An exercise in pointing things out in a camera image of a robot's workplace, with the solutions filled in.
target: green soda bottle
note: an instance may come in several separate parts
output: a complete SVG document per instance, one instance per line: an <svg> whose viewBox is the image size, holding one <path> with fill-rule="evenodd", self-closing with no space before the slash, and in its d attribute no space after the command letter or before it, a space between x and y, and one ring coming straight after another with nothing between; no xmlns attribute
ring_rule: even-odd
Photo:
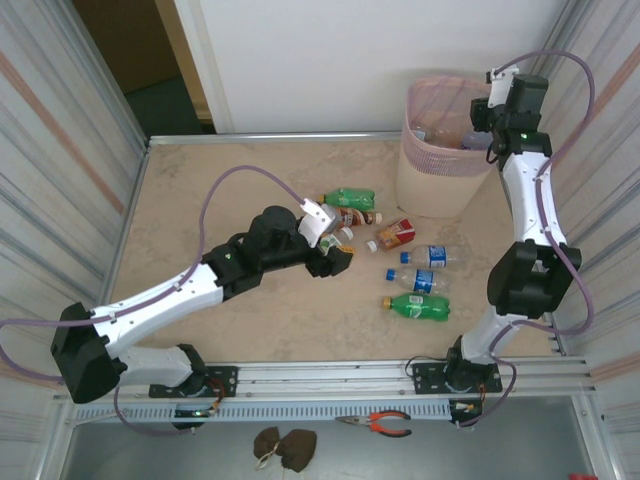
<svg viewBox="0 0 640 480"><path fill-rule="evenodd" d="M362 212L373 210L375 192L364 188L338 188L326 195L320 195L318 202L332 207L351 207Z"/></svg>
<svg viewBox="0 0 640 480"><path fill-rule="evenodd" d="M405 293L396 298L385 297L382 307L395 310L407 318L430 318L436 322L449 319L449 299L421 293Z"/></svg>

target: trash can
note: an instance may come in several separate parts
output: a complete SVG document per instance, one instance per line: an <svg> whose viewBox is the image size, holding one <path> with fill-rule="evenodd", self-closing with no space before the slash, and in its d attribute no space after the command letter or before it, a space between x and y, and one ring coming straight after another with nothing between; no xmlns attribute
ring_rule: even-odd
<svg viewBox="0 0 640 480"><path fill-rule="evenodd" d="M471 100L488 94L487 85L459 77L423 78L409 88L396 178L402 210L446 218L465 209L492 167L486 150L462 148L473 132Z"/></svg>

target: pliers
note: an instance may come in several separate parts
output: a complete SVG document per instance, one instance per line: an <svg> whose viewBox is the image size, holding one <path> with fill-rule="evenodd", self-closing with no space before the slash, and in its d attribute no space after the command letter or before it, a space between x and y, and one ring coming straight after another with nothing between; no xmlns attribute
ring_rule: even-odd
<svg viewBox="0 0 640 480"><path fill-rule="evenodd" d="M382 412L372 413L368 417L361 417L361 416L336 417L336 420L338 420L339 422L348 423L350 425L366 425L371 429L371 431L380 433L381 435L384 435L386 437L401 438L401 437L408 437L409 435L411 435L411 430L389 430L375 423L376 420L380 420L382 418L389 418L389 417L396 417L396 418L403 418L405 420L411 420L411 417L409 415L407 415L404 412L400 412L398 410L384 410Z"/></svg>

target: marble tabletop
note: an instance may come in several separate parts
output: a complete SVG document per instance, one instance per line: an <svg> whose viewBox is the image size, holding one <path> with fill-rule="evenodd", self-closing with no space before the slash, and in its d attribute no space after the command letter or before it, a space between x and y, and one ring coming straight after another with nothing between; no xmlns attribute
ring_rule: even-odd
<svg viewBox="0 0 640 480"><path fill-rule="evenodd" d="M151 150L116 280L113 300L131 296L184 270L197 249L198 214L206 192L225 170L251 164L286 181L301 196L340 186L376 192L385 224L405 216L394 190L399 142L159 145ZM271 180L253 172L229 177L214 195L206 218L206 247L246 231L269 205L296 215L296 202ZM381 308L385 296L403 291L385 280L399 266L399 252L371 254L365 246L376 227L357 227L357 253L336 277L312 278L304 266L271 272L262 284L222 305L201 310L147 337L141 345L190 343L205 361L382 360L443 356L484 312L489 271L512 243L512 225L497 172L491 172L457 218L408 215L414 245L467 245L464 271L451 273L451 315L446 323L410 320ZM520 331L507 355L549 355L546 334Z"/></svg>

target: bottle cap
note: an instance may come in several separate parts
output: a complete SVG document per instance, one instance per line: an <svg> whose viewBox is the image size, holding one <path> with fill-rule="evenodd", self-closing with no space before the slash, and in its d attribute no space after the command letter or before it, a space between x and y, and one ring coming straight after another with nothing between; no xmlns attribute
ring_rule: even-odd
<svg viewBox="0 0 640 480"><path fill-rule="evenodd" d="M353 230L349 227L342 227L340 231L343 232L349 240L353 240Z"/></svg>

